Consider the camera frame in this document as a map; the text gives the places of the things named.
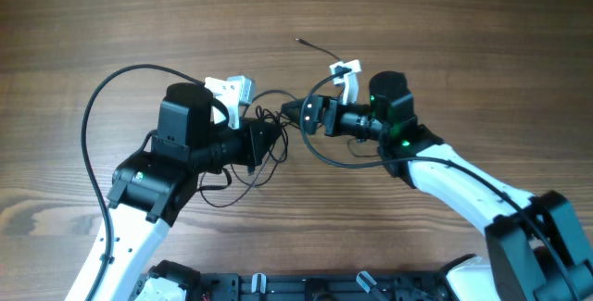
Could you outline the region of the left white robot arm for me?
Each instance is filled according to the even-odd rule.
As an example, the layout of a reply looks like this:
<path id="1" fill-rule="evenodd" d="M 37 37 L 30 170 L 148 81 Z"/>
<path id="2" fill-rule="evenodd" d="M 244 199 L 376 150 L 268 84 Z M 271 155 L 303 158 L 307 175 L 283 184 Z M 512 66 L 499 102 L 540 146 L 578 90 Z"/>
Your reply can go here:
<path id="1" fill-rule="evenodd" d="M 254 169 L 281 135 L 279 126 L 247 119 L 238 129 L 215 124 L 222 103 L 204 86 L 174 83 L 160 104 L 149 151 L 121 162 L 107 195 L 111 230 L 101 231 L 69 300 L 124 300 L 182 208 L 200 191 L 198 177 L 237 164 Z"/>

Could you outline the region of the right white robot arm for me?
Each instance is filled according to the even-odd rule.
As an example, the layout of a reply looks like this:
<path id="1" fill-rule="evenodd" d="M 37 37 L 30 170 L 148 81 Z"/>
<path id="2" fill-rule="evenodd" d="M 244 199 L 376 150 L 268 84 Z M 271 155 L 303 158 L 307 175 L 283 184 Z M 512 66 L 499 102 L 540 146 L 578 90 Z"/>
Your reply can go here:
<path id="1" fill-rule="evenodd" d="M 592 247 L 569 200 L 514 188 L 463 159 L 418 121 L 401 72 L 383 71 L 360 104 L 355 74 L 340 68 L 332 81 L 342 98 L 316 88 L 283 105 L 303 138 L 323 127 L 328 137 L 378 144 L 376 165 L 447 204 L 486 238 L 487 258 L 452 263 L 445 284 L 459 300 L 585 300 L 592 295 Z"/>

